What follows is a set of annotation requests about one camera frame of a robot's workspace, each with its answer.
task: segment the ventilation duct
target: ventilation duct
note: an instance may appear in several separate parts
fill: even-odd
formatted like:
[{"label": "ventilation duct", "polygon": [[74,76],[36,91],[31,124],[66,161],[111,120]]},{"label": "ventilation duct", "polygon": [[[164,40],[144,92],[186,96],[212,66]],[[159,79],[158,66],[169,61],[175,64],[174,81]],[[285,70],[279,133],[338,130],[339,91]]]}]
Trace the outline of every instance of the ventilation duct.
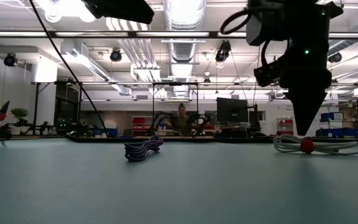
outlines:
[{"label": "ventilation duct", "polygon": [[[165,26],[167,30],[194,31],[201,30],[203,25],[206,0],[164,0]],[[193,70],[196,44],[170,43],[171,73],[177,78],[188,78]],[[188,96],[182,86],[173,87],[173,96]]]},{"label": "ventilation duct", "polygon": [[342,40],[334,44],[332,47],[329,48],[328,57],[338,53],[340,50],[343,50],[347,47],[354,45],[357,42],[358,40]]}]

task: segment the person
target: person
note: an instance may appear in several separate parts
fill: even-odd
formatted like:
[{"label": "person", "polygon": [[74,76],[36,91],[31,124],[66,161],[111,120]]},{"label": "person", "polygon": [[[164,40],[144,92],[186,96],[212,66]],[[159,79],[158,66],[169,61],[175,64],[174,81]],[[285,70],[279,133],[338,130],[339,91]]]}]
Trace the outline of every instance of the person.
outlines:
[{"label": "person", "polygon": [[181,103],[178,107],[178,118],[174,121],[169,120],[164,122],[164,125],[170,129],[173,129],[175,134],[182,134],[185,136],[191,136],[193,133],[191,132],[192,128],[196,128],[196,124],[187,124],[187,119],[189,116],[186,115],[186,106]]}]

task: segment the ceiling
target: ceiling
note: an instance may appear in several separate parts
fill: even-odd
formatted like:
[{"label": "ceiling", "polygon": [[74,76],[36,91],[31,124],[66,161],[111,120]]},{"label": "ceiling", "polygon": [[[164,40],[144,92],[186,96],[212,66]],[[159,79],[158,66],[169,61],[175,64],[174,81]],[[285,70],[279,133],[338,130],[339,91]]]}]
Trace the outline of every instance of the ceiling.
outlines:
[{"label": "ceiling", "polygon": [[[20,6],[16,0],[0,0],[3,3],[13,6]],[[147,1],[154,8],[162,5],[162,0]],[[21,2],[25,6],[29,6],[28,1]],[[358,31],[358,0],[343,0],[345,5],[344,14],[331,20],[331,32],[357,32]],[[223,20],[231,14],[240,11],[244,1],[235,0],[207,0],[207,8],[204,17],[203,30],[216,31],[219,30]],[[86,23],[77,17],[63,17],[57,23],[47,22],[47,27],[50,30],[108,30],[105,19],[98,19],[94,22]],[[0,30],[40,30],[41,26],[36,19],[34,13],[28,8],[17,8],[7,6],[0,3]],[[150,30],[164,30],[163,11],[155,11],[153,22],[149,26]],[[55,39],[56,43],[60,44],[63,40]],[[76,44],[84,43],[90,49],[90,57],[97,61],[100,66],[114,75],[117,81],[132,81],[129,75],[131,63],[125,55],[121,62],[111,62],[109,59],[112,49],[120,47],[116,39],[75,39]],[[158,65],[161,67],[161,76],[166,77],[169,73],[170,66],[169,53],[167,46],[161,43],[159,39],[151,39],[152,48]],[[211,81],[215,82],[216,77],[218,82],[238,82],[238,75],[241,76],[242,81],[254,82],[253,69],[260,65],[259,62],[259,47],[249,46],[246,40],[230,40],[232,47],[232,57],[229,57],[223,68],[216,68],[214,61],[214,53],[220,45],[221,40],[208,39],[203,44],[198,44],[196,53],[196,62],[199,65],[193,67],[194,80],[203,81],[204,73],[210,72]],[[58,58],[58,55],[52,49],[50,42],[47,39],[0,39],[0,46],[36,46],[53,57]],[[272,42],[267,49],[267,58],[272,60],[274,56],[281,56],[286,47],[284,42]],[[338,76],[358,69],[358,43],[340,51],[342,54],[342,62],[328,65],[332,68],[333,76]],[[101,80],[94,77],[92,73],[82,65],[71,63],[70,66],[75,73],[81,77],[82,80],[97,81]],[[60,76],[70,76],[68,71],[60,67]],[[358,74],[351,76],[341,82],[354,83],[358,82]],[[342,90],[351,90],[353,86],[346,86]]]}]

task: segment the potted plant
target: potted plant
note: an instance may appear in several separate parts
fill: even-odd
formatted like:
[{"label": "potted plant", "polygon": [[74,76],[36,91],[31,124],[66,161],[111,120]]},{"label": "potted plant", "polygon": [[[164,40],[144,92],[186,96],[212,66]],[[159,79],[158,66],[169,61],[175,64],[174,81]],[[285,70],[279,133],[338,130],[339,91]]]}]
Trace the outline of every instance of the potted plant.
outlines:
[{"label": "potted plant", "polygon": [[17,123],[12,127],[12,134],[20,134],[22,130],[22,126],[27,124],[25,117],[29,115],[29,112],[23,108],[14,108],[11,110],[11,113],[15,119],[17,119]]}]

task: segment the purple braided cord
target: purple braided cord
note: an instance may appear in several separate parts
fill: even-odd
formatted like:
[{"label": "purple braided cord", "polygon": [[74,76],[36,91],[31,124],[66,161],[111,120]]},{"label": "purple braided cord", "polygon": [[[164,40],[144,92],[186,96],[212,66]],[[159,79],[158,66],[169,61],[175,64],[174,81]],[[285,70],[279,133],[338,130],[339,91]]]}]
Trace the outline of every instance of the purple braided cord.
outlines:
[{"label": "purple braided cord", "polygon": [[125,143],[125,158],[131,162],[143,161],[147,152],[159,151],[162,144],[162,139],[157,136],[153,136],[145,142]]}]

